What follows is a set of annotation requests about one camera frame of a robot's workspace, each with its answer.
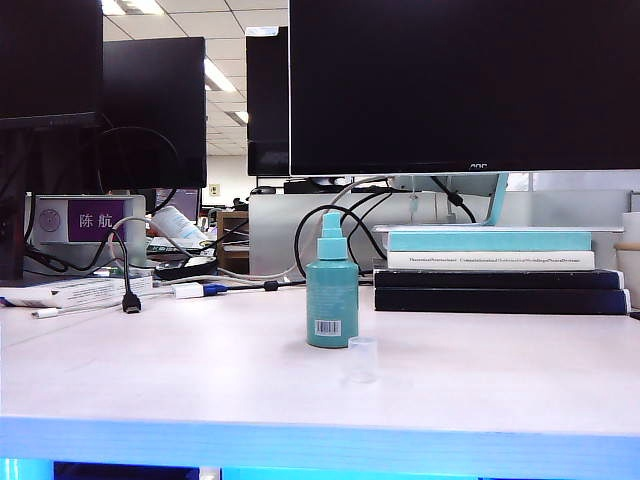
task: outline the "white book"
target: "white book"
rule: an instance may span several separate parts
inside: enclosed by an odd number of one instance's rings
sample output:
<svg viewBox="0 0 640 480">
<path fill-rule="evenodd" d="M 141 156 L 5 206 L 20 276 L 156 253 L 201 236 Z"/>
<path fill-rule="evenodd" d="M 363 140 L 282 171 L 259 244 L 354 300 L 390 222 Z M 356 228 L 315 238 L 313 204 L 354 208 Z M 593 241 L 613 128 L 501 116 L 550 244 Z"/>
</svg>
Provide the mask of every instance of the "white book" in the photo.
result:
<svg viewBox="0 0 640 480">
<path fill-rule="evenodd" d="M 151 276 L 132 278 L 130 283 L 131 290 L 138 295 L 153 290 Z M 16 307 L 66 308 L 121 298 L 124 292 L 122 278 L 92 277 L 31 287 L 4 287 L 0 288 L 0 297 Z"/>
<path fill-rule="evenodd" d="M 593 270 L 592 251 L 388 252 L 387 268 L 421 270 Z"/>
</svg>

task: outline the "spray bottle cap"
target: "spray bottle cap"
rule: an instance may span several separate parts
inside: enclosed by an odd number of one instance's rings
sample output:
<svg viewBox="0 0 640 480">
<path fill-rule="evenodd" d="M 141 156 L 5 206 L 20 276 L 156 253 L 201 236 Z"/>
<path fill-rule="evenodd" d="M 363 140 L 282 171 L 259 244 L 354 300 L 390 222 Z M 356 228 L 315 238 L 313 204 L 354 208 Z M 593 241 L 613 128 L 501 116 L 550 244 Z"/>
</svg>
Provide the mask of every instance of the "spray bottle cap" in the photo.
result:
<svg viewBox="0 0 640 480">
<path fill-rule="evenodd" d="M 322 237 L 318 239 L 320 260 L 346 260 L 347 239 L 342 236 L 340 212 L 325 213 L 322 216 Z"/>
</svg>

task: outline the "barcode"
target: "barcode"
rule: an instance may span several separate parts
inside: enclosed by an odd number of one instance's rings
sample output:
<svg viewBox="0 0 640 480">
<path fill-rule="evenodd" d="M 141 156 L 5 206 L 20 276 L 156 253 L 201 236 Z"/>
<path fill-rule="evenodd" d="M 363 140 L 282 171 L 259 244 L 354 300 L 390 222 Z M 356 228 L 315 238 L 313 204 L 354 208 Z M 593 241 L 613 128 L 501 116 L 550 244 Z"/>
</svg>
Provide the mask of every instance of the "barcode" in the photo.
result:
<svg viewBox="0 0 640 480">
<path fill-rule="evenodd" d="M 340 320 L 316 320 L 316 335 L 339 337 L 342 335 L 342 322 Z"/>
</svg>

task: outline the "desk clutter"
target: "desk clutter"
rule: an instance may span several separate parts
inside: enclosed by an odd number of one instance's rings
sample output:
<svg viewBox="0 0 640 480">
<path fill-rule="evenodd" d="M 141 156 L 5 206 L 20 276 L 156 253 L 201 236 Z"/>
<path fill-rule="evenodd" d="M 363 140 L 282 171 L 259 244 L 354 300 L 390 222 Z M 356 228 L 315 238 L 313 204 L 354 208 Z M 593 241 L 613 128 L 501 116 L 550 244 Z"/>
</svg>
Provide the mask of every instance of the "desk clutter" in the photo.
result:
<svg viewBox="0 0 640 480">
<path fill-rule="evenodd" d="M 621 272 L 595 268 L 591 233 L 434 227 L 389 233 L 374 269 L 382 311 L 625 315 Z"/>
</svg>

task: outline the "cup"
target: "cup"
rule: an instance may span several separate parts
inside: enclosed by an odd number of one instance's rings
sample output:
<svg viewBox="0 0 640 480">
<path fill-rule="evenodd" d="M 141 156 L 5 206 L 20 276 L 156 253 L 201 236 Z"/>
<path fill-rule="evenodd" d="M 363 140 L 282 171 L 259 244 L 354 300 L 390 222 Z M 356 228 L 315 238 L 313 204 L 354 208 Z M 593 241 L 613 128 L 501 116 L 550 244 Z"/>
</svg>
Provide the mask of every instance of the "cup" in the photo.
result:
<svg viewBox="0 0 640 480">
<path fill-rule="evenodd" d="M 378 378 L 378 340 L 351 337 L 348 342 L 347 378 L 356 383 L 372 383 Z"/>
</svg>

